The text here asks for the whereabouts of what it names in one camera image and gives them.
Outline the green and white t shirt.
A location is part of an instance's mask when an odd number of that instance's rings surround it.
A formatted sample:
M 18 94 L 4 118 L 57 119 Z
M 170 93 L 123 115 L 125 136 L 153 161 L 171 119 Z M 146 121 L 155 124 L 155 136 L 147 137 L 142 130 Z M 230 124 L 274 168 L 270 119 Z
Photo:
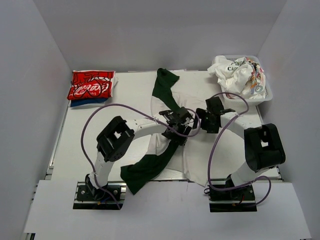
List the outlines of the green and white t shirt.
M 150 102 L 152 115 L 165 110 L 176 111 L 180 107 L 192 110 L 206 108 L 204 100 L 173 91 L 172 88 L 179 83 L 182 83 L 182 80 L 178 75 L 164 68 L 157 70 Z M 213 134 L 201 130 L 196 136 L 187 140 L 184 146 L 180 146 L 160 133 L 153 134 L 146 154 L 135 164 L 122 166 L 120 177 L 133 195 L 164 169 L 184 173 L 190 181 L 205 186 L 208 180 L 210 147 L 214 140 Z

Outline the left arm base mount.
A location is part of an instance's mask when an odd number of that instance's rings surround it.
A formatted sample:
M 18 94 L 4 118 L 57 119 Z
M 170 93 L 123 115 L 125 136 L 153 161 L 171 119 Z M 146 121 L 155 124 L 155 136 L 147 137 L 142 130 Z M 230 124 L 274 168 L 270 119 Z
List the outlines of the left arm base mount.
M 100 191 L 97 198 L 87 189 L 84 182 L 78 182 L 74 201 L 74 210 L 120 210 L 126 197 L 127 185 L 124 182 L 109 182 L 107 190 L 115 197 L 118 205 L 110 194 Z

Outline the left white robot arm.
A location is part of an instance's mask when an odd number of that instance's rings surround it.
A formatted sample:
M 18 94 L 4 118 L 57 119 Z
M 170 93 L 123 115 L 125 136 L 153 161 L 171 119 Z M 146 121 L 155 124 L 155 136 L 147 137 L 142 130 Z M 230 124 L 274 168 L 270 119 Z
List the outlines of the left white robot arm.
M 134 140 L 150 136 L 148 153 L 137 163 L 123 166 L 121 178 L 135 194 L 146 182 L 157 177 L 167 166 L 178 147 L 183 146 L 196 117 L 184 107 L 177 111 L 163 110 L 155 116 L 124 120 L 114 117 L 98 134 L 97 159 L 91 163 L 92 172 L 85 177 L 85 186 L 90 196 L 99 200 L 112 189 L 108 186 L 109 174 L 114 162 L 121 159 Z

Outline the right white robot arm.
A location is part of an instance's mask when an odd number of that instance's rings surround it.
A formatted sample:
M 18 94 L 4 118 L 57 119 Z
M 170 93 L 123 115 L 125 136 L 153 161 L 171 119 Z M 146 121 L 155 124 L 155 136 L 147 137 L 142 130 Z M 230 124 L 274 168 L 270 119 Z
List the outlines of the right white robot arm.
M 216 192 L 236 200 L 244 193 L 244 188 L 263 178 L 262 173 L 286 161 L 285 151 L 276 125 L 253 124 L 241 119 L 242 114 L 231 108 L 224 108 L 218 96 L 205 100 L 206 109 L 197 108 L 199 119 L 196 123 L 208 134 L 218 134 L 209 155 L 207 178 L 209 187 Z M 211 163 L 222 134 L 229 130 L 244 141 L 245 162 L 227 179 L 223 188 L 211 182 Z

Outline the white colourful print t shirt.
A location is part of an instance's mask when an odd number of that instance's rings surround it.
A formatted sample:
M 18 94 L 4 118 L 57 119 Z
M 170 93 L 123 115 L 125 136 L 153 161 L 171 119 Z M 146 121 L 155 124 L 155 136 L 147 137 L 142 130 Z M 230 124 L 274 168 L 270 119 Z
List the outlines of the white colourful print t shirt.
M 217 83 L 225 92 L 237 94 L 247 100 L 266 97 L 264 70 L 257 61 L 249 57 L 229 60 L 224 55 L 218 55 L 207 71 L 217 77 Z

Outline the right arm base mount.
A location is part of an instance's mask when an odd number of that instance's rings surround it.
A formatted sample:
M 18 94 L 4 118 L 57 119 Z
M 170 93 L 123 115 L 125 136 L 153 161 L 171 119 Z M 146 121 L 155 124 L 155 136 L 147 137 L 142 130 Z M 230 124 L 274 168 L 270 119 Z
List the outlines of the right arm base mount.
M 204 189 L 208 195 L 209 210 L 211 213 L 244 213 L 256 212 L 256 198 L 252 185 L 242 188 L 217 191 L 209 185 Z

